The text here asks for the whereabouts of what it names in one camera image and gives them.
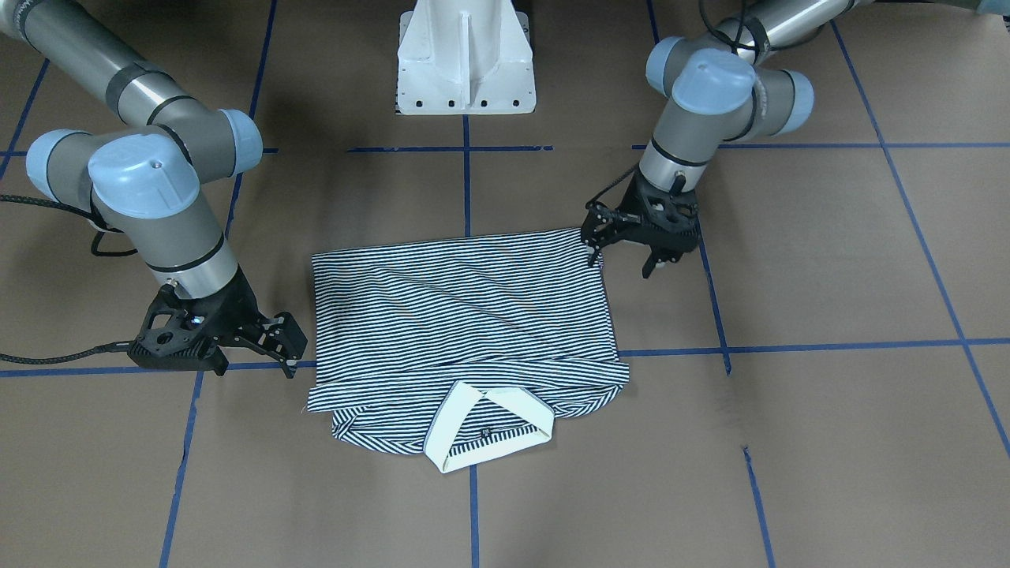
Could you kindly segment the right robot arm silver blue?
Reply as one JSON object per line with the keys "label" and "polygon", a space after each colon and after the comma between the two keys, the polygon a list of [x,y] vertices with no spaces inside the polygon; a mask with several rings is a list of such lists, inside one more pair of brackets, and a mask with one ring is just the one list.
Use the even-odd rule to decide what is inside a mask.
{"label": "right robot arm silver blue", "polygon": [[223,376],[227,348],[249,349],[292,378],[307,339],[288,312],[264,316],[202,186],[260,164],[256,123],[238,109],[210,109],[76,1],[4,1],[2,33],[35,48],[123,121],[122,132],[44,133],[25,168],[41,198],[30,204],[83,216],[104,234],[124,234],[155,280],[134,339],[58,358],[126,353],[144,369]]}

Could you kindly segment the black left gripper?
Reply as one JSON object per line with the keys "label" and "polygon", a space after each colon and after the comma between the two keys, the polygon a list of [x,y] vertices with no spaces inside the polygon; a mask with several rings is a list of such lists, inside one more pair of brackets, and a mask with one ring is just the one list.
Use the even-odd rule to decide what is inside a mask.
{"label": "black left gripper", "polygon": [[[609,208],[601,197],[624,179],[630,179],[620,205]],[[590,254],[587,266],[604,266],[603,248],[618,241],[650,247],[642,265],[643,279],[671,262],[671,256],[694,251],[701,241],[698,202],[685,192],[686,175],[675,174],[668,189],[654,186],[642,174],[623,174],[599,191],[587,204],[581,240]]]}

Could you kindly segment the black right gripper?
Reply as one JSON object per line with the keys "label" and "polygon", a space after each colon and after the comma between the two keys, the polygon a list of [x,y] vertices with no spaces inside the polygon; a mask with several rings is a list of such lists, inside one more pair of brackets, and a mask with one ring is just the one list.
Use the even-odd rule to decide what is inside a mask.
{"label": "black right gripper", "polygon": [[224,346],[250,349],[279,363],[288,379],[295,377],[308,339],[289,312],[268,319],[257,309],[256,296],[242,271],[218,292],[183,299],[173,285],[159,288],[127,355],[144,369],[213,371],[228,368]]}

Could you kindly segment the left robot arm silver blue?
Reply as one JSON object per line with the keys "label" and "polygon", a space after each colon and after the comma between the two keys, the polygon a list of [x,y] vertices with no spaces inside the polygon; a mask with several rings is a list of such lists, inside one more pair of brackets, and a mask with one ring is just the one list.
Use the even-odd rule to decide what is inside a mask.
{"label": "left robot arm silver blue", "polygon": [[629,185],[620,204],[609,207],[595,196],[585,206],[581,240],[589,266],[621,241],[649,248],[645,278],[694,251],[702,240],[695,190],[719,145],[794,132],[812,113],[810,80],[762,62],[810,42],[856,7],[858,1],[743,1],[736,14],[713,23],[700,6],[704,35],[661,40],[645,76],[667,104],[638,164],[624,174]]}

